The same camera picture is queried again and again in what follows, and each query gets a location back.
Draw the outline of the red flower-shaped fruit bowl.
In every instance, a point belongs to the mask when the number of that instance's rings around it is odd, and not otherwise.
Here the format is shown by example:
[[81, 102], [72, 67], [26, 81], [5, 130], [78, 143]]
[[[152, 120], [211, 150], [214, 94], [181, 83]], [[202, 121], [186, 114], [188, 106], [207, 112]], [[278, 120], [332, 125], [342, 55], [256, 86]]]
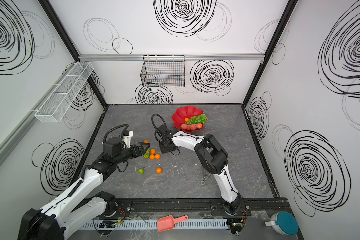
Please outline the red flower-shaped fruit bowl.
[[204, 113], [203, 110], [198, 109], [198, 108], [196, 108], [194, 106], [187, 106], [187, 107], [178, 108], [176, 110], [176, 112], [172, 116], [172, 120], [174, 121], [175, 128], [178, 129], [178, 130], [182, 130], [185, 133], [192, 133], [194, 131], [199, 131], [199, 130], [203, 129], [205, 124], [203, 125], [203, 127], [201, 129], [197, 129], [197, 127], [196, 127], [196, 129], [193, 130], [193, 131], [190, 131], [190, 130], [187, 130], [187, 129], [183, 130], [181, 128], [182, 124], [186, 124], [185, 118], [191, 118], [193, 116], [198, 116], [200, 114], [205, 114], [205, 113]]

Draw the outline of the green fake grape bunch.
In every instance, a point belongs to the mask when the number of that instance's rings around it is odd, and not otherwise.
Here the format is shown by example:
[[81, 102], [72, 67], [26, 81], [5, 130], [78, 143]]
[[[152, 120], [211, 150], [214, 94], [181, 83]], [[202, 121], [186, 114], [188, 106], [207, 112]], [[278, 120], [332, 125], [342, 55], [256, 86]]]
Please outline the green fake grape bunch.
[[198, 116], [193, 116], [188, 119], [186, 122], [187, 125], [197, 125], [202, 124], [204, 125], [208, 121], [208, 118], [205, 114], [200, 114]]

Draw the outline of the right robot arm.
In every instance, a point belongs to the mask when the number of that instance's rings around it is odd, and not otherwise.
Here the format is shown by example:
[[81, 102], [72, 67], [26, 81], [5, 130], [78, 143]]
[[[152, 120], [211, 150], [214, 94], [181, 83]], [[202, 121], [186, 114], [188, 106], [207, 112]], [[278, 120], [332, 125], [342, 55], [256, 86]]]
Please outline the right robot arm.
[[183, 131], [173, 132], [165, 125], [161, 125], [155, 128], [155, 138], [162, 153], [170, 153], [179, 148], [195, 152], [204, 170], [214, 176], [227, 214], [233, 216], [240, 211], [245, 201], [230, 175], [229, 154], [213, 135], [195, 136]]

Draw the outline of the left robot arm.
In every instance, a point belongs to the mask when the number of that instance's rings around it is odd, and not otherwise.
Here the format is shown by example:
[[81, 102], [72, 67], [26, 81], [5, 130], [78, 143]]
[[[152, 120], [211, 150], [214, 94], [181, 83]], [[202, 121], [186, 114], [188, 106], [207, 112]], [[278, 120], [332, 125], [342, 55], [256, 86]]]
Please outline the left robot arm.
[[84, 224], [98, 216], [113, 217], [124, 211], [118, 207], [114, 195], [100, 192], [87, 195], [100, 186], [119, 164], [145, 155], [149, 143], [131, 143], [133, 132], [123, 130], [119, 137], [103, 138], [103, 151], [84, 170], [73, 185], [41, 209], [30, 209], [21, 220], [19, 240], [65, 240]]

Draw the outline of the green fruit front left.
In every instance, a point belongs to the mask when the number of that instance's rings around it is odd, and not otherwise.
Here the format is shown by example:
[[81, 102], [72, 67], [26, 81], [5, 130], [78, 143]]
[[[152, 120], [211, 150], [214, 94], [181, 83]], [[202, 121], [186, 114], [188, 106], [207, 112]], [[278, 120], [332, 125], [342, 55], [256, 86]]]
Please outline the green fruit front left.
[[140, 169], [138, 170], [138, 173], [139, 173], [140, 175], [142, 175], [144, 172], [145, 172], [145, 168], [140, 168]]

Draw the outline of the metal kitchen tongs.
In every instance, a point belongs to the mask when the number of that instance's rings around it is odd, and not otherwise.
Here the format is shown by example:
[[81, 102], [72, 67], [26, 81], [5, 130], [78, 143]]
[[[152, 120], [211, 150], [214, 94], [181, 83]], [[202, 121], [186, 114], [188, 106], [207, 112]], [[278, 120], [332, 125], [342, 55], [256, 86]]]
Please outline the metal kitchen tongs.
[[200, 184], [201, 184], [202, 186], [204, 186], [204, 185], [206, 184], [207, 179], [208, 179], [210, 176], [211, 176], [211, 174], [210, 174], [209, 172], [206, 172], [205, 170], [203, 170], [203, 172], [202, 172], [202, 180], [201, 180]]

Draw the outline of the pink plastic scoop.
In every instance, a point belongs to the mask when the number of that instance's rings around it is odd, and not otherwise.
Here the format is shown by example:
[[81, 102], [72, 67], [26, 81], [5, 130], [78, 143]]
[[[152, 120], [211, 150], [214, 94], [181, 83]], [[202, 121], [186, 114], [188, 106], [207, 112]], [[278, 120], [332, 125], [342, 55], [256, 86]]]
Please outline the pink plastic scoop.
[[181, 216], [178, 218], [174, 218], [172, 215], [169, 215], [163, 217], [157, 221], [157, 230], [159, 232], [172, 230], [175, 227], [175, 224], [187, 221], [188, 219], [189, 219], [188, 216]]

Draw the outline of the teal and white container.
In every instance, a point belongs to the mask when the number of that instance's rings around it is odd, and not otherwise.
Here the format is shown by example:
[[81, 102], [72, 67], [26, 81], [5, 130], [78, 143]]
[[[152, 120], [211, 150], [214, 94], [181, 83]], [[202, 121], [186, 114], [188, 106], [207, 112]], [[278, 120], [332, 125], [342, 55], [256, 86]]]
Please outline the teal and white container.
[[274, 213], [270, 220], [265, 222], [266, 227], [271, 227], [280, 235], [292, 236], [299, 231], [299, 225], [295, 217], [288, 212]]

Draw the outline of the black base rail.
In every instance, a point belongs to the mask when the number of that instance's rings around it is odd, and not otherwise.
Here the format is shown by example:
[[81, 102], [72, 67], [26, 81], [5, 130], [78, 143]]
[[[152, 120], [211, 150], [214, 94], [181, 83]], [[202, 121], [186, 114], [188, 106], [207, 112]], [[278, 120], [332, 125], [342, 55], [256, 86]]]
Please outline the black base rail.
[[185, 213], [200, 212], [213, 217], [238, 218], [242, 210], [250, 216], [251, 211], [276, 211], [291, 208], [286, 198], [238, 198], [236, 209], [230, 213], [228, 204], [223, 199], [115, 199], [101, 197], [96, 203], [95, 198], [84, 199], [74, 204], [73, 213], [86, 213], [90, 219], [100, 217], [115, 219], [130, 217], [131, 213]]

